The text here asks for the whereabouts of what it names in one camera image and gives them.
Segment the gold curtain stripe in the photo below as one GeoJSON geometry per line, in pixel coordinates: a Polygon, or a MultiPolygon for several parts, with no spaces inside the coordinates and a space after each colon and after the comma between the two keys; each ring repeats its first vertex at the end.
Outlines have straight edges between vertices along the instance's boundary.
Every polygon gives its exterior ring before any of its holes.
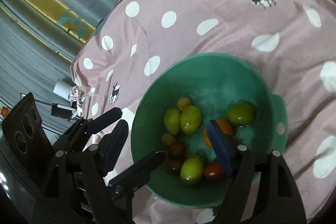
{"type": "Polygon", "coordinates": [[[79,18],[74,11],[59,0],[24,1],[81,44],[85,44],[95,30],[93,25],[79,18]]]}
{"type": "Polygon", "coordinates": [[[33,36],[35,39],[37,39],[39,42],[41,42],[43,45],[45,45],[48,49],[50,49],[51,51],[53,51],[54,53],[56,53],[57,55],[59,55],[60,57],[62,57],[63,59],[65,59],[66,61],[68,61],[69,63],[72,63],[72,61],[65,57],[63,54],[59,53],[58,51],[56,51],[55,49],[51,48],[48,44],[46,44],[43,40],[41,40],[39,37],[37,37],[36,35],[34,35],[30,30],[28,30],[24,25],[22,25],[20,22],[18,22],[14,17],[12,17],[12,15],[5,9],[5,7],[3,7],[2,5],[0,5],[0,8],[2,11],[5,12],[6,15],[8,15],[12,20],[14,20],[16,22],[16,24],[18,24],[23,30],[25,30],[27,33],[29,33],[31,36],[33,36]]]}

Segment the white cylinder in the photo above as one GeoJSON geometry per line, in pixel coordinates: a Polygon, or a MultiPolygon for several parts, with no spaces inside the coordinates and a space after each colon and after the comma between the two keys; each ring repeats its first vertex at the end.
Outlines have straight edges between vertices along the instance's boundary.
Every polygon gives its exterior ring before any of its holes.
{"type": "Polygon", "coordinates": [[[69,84],[58,79],[53,92],[58,96],[61,96],[66,100],[69,100],[70,90],[71,86],[69,84]]]}

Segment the orange flower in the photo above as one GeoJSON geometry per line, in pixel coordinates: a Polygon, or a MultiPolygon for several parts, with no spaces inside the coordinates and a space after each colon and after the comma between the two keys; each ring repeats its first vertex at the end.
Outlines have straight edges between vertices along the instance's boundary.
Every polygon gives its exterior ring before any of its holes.
{"type": "Polygon", "coordinates": [[[2,116],[3,118],[6,117],[8,113],[11,111],[11,109],[6,106],[1,107],[0,110],[1,110],[0,116],[2,116]]]}

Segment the cherry tomato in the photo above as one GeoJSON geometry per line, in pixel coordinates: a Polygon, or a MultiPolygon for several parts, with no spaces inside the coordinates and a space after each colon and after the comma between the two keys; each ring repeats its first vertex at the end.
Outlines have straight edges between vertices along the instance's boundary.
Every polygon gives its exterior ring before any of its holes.
{"type": "MultiPolygon", "coordinates": [[[[228,135],[231,135],[231,136],[233,135],[232,127],[227,120],[216,119],[216,122],[218,123],[219,127],[221,128],[221,130],[225,134],[228,134],[228,135]]],[[[209,137],[208,137],[207,127],[205,127],[204,130],[203,130],[203,140],[204,140],[204,143],[206,144],[206,146],[212,148],[212,145],[211,145],[209,137]]]]}
{"type": "Polygon", "coordinates": [[[213,162],[204,168],[203,175],[207,180],[220,180],[226,173],[221,170],[218,162],[213,162]]]}
{"type": "Polygon", "coordinates": [[[181,142],[174,142],[168,148],[168,154],[172,157],[182,158],[185,154],[185,144],[181,142]]]}
{"type": "Polygon", "coordinates": [[[179,158],[172,159],[170,164],[169,164],[169,170],[171,170],[171,172],[179,175],[183,163],[184,163],[184,161],[182,159],[179,159],[179,158]]]}

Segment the black device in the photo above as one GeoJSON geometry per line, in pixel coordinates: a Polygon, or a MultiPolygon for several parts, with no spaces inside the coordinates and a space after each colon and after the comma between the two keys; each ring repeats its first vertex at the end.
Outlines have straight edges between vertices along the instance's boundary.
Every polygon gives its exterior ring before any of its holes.
{"type": "MultiPolygon", "coordinates": [[[[127,122],[120,120],[112,133],[83,151],[92,134],[121,115],[119,108],[113,108],[95,120],[80,118],[51,146],[41,129],[33,95],[29,93],[13,108],[3,121],[3,133],[27,190],[34,185],[31,224],[134,224],[134,192],[149,182],[150,173],[164,162],[165,152],[153,151],[106,186],[103,177],[115,167],[128,136],[127,122]],[[26,132],[28,124],[34,134],[26,132]],[[23,139],[17,138],[22,131],[26,132],[23,139]]],[[[253,176],[261,172],[253,216],[242,223],[305,224],[303,204],[282,155],[276,150],[263,154],[241,149],[216,121],[210,122],[228,154],[234,156],[233,181],[222,205],[214,210],[212,223],[240,223],[253,176]]]]}

